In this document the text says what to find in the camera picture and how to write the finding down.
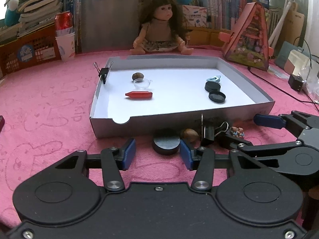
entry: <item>doll's face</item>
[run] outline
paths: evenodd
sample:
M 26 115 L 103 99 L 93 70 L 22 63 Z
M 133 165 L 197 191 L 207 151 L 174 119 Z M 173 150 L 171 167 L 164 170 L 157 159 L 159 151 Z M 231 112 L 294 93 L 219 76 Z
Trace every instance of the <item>doll's face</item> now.
M 167 4 L 156 8 L 153 16 L 158 20 L 168 21 L 173 16 L 172 6 Z

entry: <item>soda can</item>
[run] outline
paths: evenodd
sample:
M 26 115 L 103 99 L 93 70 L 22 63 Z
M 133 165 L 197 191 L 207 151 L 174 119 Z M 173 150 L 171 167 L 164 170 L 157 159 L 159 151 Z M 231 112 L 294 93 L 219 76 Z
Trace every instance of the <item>soda can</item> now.
M 58 13 L 55 16 L 55 35 L 57 37 L 74 32 L 73 15 L 70 11 Z

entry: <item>floral skirt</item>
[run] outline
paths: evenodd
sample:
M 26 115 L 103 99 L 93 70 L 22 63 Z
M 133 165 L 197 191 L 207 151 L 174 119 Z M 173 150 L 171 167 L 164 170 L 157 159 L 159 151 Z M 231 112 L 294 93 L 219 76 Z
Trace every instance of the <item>floral skirt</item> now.
M 147 41 L 146 39 L 141 44 L 142 48 L 147 52 L 169 52 L 178 47 L 174 41 Z

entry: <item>pink tablecloth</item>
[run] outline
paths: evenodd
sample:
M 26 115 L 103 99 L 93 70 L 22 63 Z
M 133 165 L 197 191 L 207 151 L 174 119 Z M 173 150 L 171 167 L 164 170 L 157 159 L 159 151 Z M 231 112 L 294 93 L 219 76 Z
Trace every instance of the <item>pink tablecloth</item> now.
M 127 56 L 127 51 L 101 52 L 79 55 L 63 63 L 51 62 L 9 75 L 0 87 L 0 115 L 5 126 L 0 133 L 0 221 L 14 226 L 19 218 L 12 205 L 12 193 L 23 180 L 39 172 L 77 149 L 90 154 L 110 146 L 121 146 L 126 138 L 97 140 L 92 131 L 89 112 L 96 83 L 97 71 L 93 62 L 103 66 L 110 56 Z M 219 56 L 221 52 L 196 49 L 194 55 Z M 275 101 L 272 114 L 299 110 L 317 114 L 313 105 L 299 103 L 250 74 L 246 67 L 236 68 L 257 83 Z M 306 96 L 293 91 L 287 80 L 253 69 L 278 87 L 295 97 Z M 247 140 L 255 145 L 293 141 L 285 129 L 276 130 L 242 123 Z M 179 155 L 164 157 L 151 148 L 151 136 L 136 137 L 137 153 L 130 169 L 122 172 L 126 185 L 131 181 L 190 182 L 189 172 Z M 218 153 L 225 149 L 216 148 Z M 90 173 L 90 178 L 101 184 L 101 172 Z M 225 170 L 216 170 L 214 185 L 226 178 Z

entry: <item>light blue plastic ring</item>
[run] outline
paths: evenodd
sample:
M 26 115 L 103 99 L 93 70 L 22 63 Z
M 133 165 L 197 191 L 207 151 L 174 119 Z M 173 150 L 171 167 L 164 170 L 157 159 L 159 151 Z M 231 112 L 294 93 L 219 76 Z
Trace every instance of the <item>light blue plastic ring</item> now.
M 220 75 L 217 75 L 217 76 L 208 78 L 208 79 L 206 80 L 206 82 L 220 82 L 220 81 L 221 81 L 221 76 L 220 76 Z

